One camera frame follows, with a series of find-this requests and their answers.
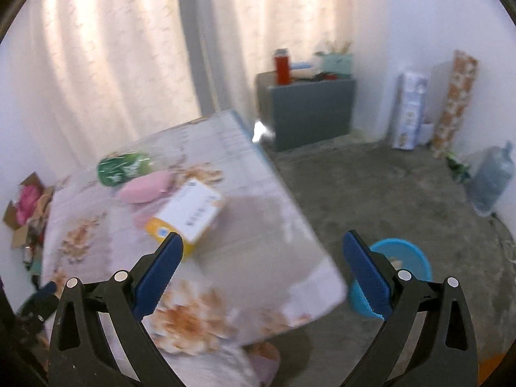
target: blue bin rim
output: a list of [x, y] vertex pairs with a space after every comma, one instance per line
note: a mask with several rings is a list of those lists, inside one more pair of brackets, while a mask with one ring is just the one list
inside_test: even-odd
[[[370, 246], [370, 250], [372, 252], [376, 252], [376, 250], [386, 244], [403, 244], [412, 249], [412, 251], [416, 254], [416, 256], [419, 257], [421, 260], [421, 263], [423, 265], [423, 268], [425, 269], [425, 280], [431, 281], [432, 280], [432, 266], [430, 266], [429, 261], [427, 260], [426, 256], [423, 252], [421, 252], [420, 248], [417, 247], [414, 243], [409, 242], [408, 240], [403, 240], [401, 238], [385, 238], [383, 240], [379, 240], [378, 242], [372, 244]], [[362, 310], [362, 313], [365, 313], [364, 315], [369, 317], [378, 317], [383, 319], [383, 317], [379, 314], [376, 314], [370, 307], [370, 305], [367, 303], [367, 299], [365, 298], [364, 293], [362, 292], [362, 289], [360, 289], [360, 285], [358, 284], [357, 280], [355, 279], [353, 281], [352, 289], [350, 292], [355, 291], [355, 286], [359, 289], [357, 294], [359, 294], [358, 299], [362, 303], [364, 309]]]

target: silver screw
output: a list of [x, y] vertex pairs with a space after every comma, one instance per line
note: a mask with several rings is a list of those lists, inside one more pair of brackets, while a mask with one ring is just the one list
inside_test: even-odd
[[77, 282], [78, 282], [78, 281], [77, 281], [77, 278], [70, 278], [70, 279], [68, 279], [68, 281], [66, 282], [66, 286], [67, 286], [68, 288], [73, 288], [74, 286], [76, 286], [76, 285], [77, 285]]
[[453, 276], [450, 276], [447, 280], [448, 285], [452, 286], [453, 288], [457, 288], [459, 286], [459, 281], [454, 278]]
[[127, 279], [128, 273], [124, 270], [118, 271], [116, 274], [114, 274], [114, 280], [117, 282], [122, 282]]
[[399, 279], [403, 279], [404, 281], [409, 281], [412, 278], [412, 275], [408, 270], [402, 269], [401, 271], [398, 271]]

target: blue gripper pad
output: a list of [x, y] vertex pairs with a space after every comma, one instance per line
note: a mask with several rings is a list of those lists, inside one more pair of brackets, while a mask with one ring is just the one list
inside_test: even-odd
[[344, 235], [342, 251], [371, 309], [385, 320], [392, 314], [391, 288], [368, 255], [368, 246], [352, 232]]
[[133, 315], [137, 321], [154, 312], [159, 299], [183, 259], [183, 241], [179, 235], [167, 237], [159, 253], [141, 278], [134, 292]]

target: white and yellow box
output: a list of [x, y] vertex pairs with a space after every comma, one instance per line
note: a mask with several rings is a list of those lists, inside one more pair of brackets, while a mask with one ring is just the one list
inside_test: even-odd
[[170, 232], [183, 239], [183, 258], [210, 227], [225, 204], [222, 194], [197, 179], [187, 181], [152, 217], [145, 229], [159, 242]]

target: floral tablecloth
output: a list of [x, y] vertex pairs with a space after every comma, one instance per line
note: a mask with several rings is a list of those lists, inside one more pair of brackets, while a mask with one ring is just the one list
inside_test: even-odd
[[[143, 230], [146, 220], [195, 177], [228, 204], [144, 326], [186, 385], [256, 385], [241, 346], [328, 313], [344, 300], [345, 282], [235, 113], [165, 130], [127, 150], [149, 153], [175, 184], [156, 201], [128, 205], [97, 181], [95, 168], [65, 179], [52, 203], [43, 283], [95, 282], [131, 269], [158, 246]], [[109, 317], [102, 322], [119, 366], [131, 373]]]

